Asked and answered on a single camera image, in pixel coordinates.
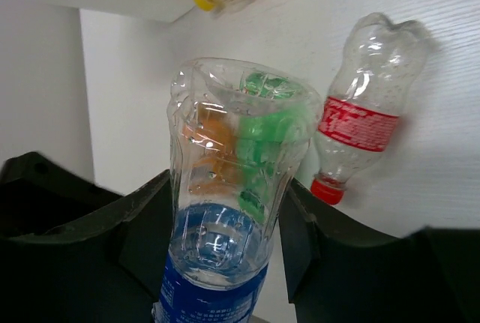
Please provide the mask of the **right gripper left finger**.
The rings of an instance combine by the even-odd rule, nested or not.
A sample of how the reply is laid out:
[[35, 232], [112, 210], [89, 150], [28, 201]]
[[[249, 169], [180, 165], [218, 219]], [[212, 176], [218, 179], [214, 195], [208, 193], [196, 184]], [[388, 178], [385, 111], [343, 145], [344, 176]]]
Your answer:
[[1, 168], [1, 320], [150, 322], [173, 224], [170, 174], [125, 196], [29, 152]]

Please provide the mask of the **clear bottle blue label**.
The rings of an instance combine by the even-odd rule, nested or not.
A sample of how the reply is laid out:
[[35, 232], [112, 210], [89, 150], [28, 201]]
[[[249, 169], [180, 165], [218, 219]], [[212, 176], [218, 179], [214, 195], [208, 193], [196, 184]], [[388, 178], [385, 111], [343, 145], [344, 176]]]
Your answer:
[[[297, 82], [303, 90], [286, 100], [245, 94], [240, 89], [242, 79], [254, 72], [284, 77]], [[320, 121], [322, 98], [306, 82], [279, 70], [228, 58], [185, 62], [172, 81], [170, 94], [169, 172], [175, 217], [159, 301], [152, 308], [153, 319], [247, 322], [266, 278], [282, 199]], [[198, 103], [214, 104], [226, 111], [237, 145], [240, 118], [278, 112], [302, 101], [311, 113], [307, 135], [281, 146], [268, 186], [271, 196], [264, 223], [257, 223], [239, 205], [245, 164], [237, 158], [236, 149], [240, 182], [232, 194], [195, 196], [188, 192], [191, 161], [182, 130], [189, 121], [196, 121]]]

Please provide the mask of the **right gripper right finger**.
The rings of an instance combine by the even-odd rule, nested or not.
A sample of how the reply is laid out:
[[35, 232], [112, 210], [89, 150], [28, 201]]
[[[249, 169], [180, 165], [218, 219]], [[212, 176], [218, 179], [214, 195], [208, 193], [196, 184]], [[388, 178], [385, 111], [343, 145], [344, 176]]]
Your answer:
[[477, 322], [479, 231], [395, 238], [293, 181], [279, 214], [288, 299], [299, 322]]

